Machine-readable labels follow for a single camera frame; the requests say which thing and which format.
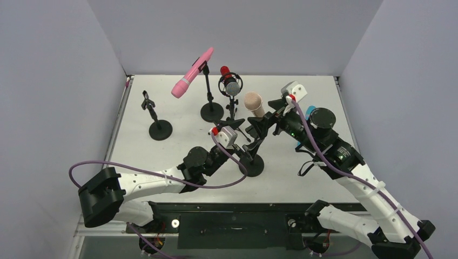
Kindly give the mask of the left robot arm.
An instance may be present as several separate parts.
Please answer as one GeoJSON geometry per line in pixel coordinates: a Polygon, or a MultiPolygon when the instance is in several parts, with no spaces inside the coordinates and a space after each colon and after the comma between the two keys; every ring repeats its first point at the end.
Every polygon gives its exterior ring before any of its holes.
{"type": "Polygon", "coordinates": [[[161,225],[159,211],[152,201],[141,201],[141,198],[162,193],[183,194],[199,188],[222,189],[242,182],[248,177],[248,164],[254,160],[268,130],[268,123],[262,118],[247,120],[248,130],[255,136],[250,145],[239,147],[235,143],[235,129],[244,119],[220,121],[209,131],[214,141],[210,151],[193,147],[181,164],[169,169],[152,172],[106,161],[106,168],[78,188],[84,225],[94,228],[115,220],[154,232],[161,225]],[[238,164],[243,176],[232,183],[208,186],[206,177],[212,176],[228,160],[238,164]]]}

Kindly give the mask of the teal microphone black stand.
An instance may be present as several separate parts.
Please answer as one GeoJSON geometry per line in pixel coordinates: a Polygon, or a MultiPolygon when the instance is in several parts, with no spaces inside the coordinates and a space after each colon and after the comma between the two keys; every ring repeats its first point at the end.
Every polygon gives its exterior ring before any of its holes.
{"type": "Polygon", "coordinates": [[[149,126],[149,136],[153,140],[162,141],[169,138],[173,132],[171,123],[167,120],[159,120],[154,110],[156,107],[154,101],[149,98],[146,90],[142,92],[144,100],[141,104],[143,110],[148,110],[153,123],[149,126]]]}

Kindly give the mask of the beige microphone black stand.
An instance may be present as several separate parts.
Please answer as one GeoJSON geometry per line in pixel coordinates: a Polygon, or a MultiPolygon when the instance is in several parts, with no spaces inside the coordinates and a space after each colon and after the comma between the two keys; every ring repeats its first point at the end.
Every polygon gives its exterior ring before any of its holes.
{"type": "Polygon", "coordinates": [[[244,156],[244,151],[241,148],[239,152],[240,162],[247,170],[248,177],[259,176],[264,170],[264,161],[260,155],[256,155],[254,159],[249,159],[244,156]]]}

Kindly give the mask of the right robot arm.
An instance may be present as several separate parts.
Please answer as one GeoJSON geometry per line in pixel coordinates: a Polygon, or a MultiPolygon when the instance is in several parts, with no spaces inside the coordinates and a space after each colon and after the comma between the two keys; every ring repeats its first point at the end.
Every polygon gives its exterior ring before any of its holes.
{"type": "Polygon", "coordinates": [[[332,111],[318,107],[306,117],[294,95],[268,104],[274,112],[265,112],[259,97],[244,100],[246,109],[252,112],[250,131],[256,132],[258,140],[266,138],[270,127],[275,128],[274,134],[287,133],[371,215],[371,219],[364,219],[318,200],[305,213],[309,229],[345,234],[370,247],[378,258],[414,258],[420,250],[427,249],[425,241],[435,226],[409,213],[389,194],[360,153],[333,129],[336,117],[332,111]]]}

